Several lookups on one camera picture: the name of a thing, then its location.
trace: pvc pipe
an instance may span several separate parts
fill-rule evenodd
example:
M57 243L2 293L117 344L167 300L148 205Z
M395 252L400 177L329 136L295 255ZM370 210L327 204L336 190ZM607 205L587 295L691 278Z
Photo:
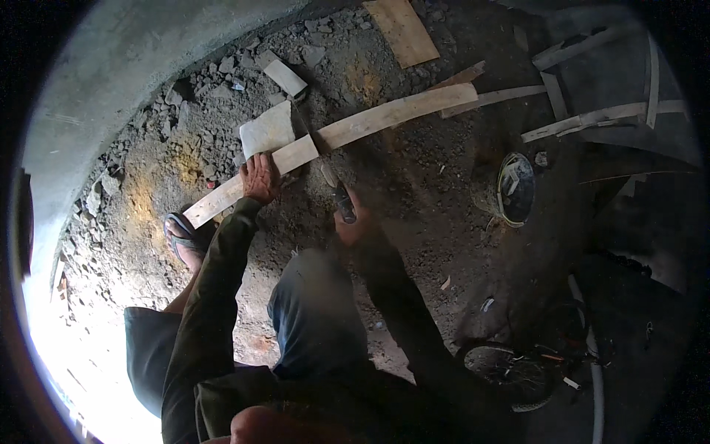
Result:
M567 277L567 283L569 284L569 289L572 291L572 297L577 299L579 302L584 303L584 299L581 296L581 291L577 285L577 280L574 279L574 274L570 274ZM579 312L579 317L582 322L585 319L582 318L581 312ZM586 346L589 351L596 356L599 356L599 349L596 346L596 338L594 337L594 331L589 326L589 333L586 336ZM591 385L594 388L594 427L592 429L591 442L592 444L601 444L601 438L604 434L604 380L601 374L601 365L596 362L589 364L591 370Z

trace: flip-flop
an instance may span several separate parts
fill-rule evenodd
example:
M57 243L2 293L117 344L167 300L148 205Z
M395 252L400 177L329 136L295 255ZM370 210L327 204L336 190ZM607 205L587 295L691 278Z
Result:
M171 219L174 220L180 228L185 230L190 237L183 238L178 237L175 234L171 234L170 237L168 237L168 220ZM183 245L187 248L196 249L197 251L200 251L202 253L207 253L207 248L205 248L204 244L199 241L199 236L197 235L197 231L195 231L195 228L192 226L190 221L185 219L185 216L181 215L180 213L171 212L165 216L165 219L163 220L163 234L165 235L166 239L170 239L170 249L183 264L186 263L178 254L178 245Z

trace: black bucket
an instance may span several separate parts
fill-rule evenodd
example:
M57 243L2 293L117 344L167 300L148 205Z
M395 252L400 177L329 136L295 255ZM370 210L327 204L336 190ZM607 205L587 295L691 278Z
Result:
M514 228L528 220L535 200L535 172L528 158L510 153L501 167L478 167L471 184L475 206Z

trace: man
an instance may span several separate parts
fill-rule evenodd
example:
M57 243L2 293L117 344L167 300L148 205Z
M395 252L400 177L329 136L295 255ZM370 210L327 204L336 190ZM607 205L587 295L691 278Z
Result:
M135 340L131 344L131 337L138 335L127 333L134 387L151 371L150 364L140 363L155 361L172 347L167 372L147 377L165 381L163 442L499 440L506 408L485 383L455 362L399 253L352 191L357 221L346 224L336 212L336 232L350 248L373 304L407 355L417 385L375 369L368 359L366 331L349 274L330 254L315 249L289 262L268 304L281 352L278 363L271 370L235 368L234 296L257 230L256 215L279 193L279 174L269 155L250 158L239 174L244 196L220 225L204 261L189 227L179 227L177 220L166 225L174 251L194 272L188 288L166 309L174 312L184 304L182 316L152 315L171 317L173 326L179 323L176 334L171 330L163 335L175 336L164 340L160 333L153 334L151 342L162 345L131 357L131 350L140 345ZM127 332L139 329L138 318L126 312Z

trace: right hand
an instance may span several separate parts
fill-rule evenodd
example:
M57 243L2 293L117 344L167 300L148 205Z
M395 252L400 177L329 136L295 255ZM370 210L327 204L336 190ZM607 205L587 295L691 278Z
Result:
M333 214L333 218L335 219L335 231L340 236L340 240L343 241L346 247L352 247L360 239L365 237L366 234L376 231L378 229L378 223L370 210L362 206L357 194L355 194L350 187L346 186L345 188L350 196L350 200L353 202L353 209L357 220L355 223L347 224L343 220L343 215L340 214L340 211L336 211Z
M262 205L268 205L280 192L280 176L273 165L271 153L257 153L239 168L244 197L251 197Z

